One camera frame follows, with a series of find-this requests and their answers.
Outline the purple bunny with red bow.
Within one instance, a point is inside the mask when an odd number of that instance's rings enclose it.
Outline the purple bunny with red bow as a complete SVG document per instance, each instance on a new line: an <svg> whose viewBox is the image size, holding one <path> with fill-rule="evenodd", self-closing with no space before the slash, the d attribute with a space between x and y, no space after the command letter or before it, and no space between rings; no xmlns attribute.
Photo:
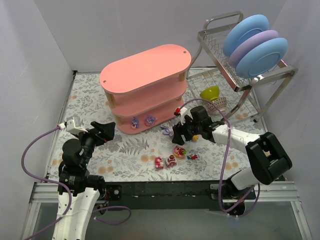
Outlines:
<svg viewBox="0 0 320 240"><path fill-rule="evenodd" d="M171 139L174 137L174 132L172 129L166 127L162 133L164 136L169 136Z"/></svg>

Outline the pink bear strawberry cake toy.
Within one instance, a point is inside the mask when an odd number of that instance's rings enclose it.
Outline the pink bear strawberry cake toy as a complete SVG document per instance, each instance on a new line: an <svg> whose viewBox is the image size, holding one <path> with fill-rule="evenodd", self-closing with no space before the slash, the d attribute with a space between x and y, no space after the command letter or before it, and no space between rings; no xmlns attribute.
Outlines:
<svg viewBox="0 0 320 240"><path fill-rule="evenodd" d="M171 154L170 156L167 157L165 162L168 168L176 166L177 165L176 156Z"/></svg>

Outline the purple bunny with strawberry cake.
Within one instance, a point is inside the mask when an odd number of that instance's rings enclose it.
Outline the purple bunny with strawberry cake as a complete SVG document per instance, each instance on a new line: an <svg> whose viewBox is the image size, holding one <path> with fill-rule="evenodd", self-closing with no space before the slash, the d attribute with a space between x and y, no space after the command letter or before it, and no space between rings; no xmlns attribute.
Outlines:
<svg viewBox="0 0 320 240"><path fill-rule="evenodd" d="M140 121L137 117L133 117L132 118L132 121L131 121L131 128L133 130L136 130L140 127Z"/></svg>

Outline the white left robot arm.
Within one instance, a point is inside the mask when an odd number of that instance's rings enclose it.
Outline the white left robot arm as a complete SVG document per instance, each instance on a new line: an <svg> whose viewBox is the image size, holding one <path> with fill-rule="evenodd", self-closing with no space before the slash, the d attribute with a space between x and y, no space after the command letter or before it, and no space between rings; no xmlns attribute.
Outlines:
<svg viewBox="0 0 320 240"><path fill-rule="evenodd" d="M90 174L87 167L95 148L114 139L116 124L93 121L91 126L83 128L73 117L59 125L73 138L62 146L54 240L83 240L94 205L106 194L103 176Z"/></svg>

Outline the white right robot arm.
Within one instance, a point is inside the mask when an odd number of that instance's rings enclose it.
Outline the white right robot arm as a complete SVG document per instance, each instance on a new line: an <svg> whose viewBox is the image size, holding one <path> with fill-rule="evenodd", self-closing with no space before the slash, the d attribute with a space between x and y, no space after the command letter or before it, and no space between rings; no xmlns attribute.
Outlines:
<svg viewBox="0 0 320 240"><path fill-rule="evenodd" d="M257 184L270 185L290 170L292 161L277 137L271 133L255 134L231 128L223 121L212 121L203 106L177 108L180 120L173 126L172 143L184 145L200 135L212 143L225 144L247 154L250 166L223 181L217 191L221 196L235 197Z"/></svg>

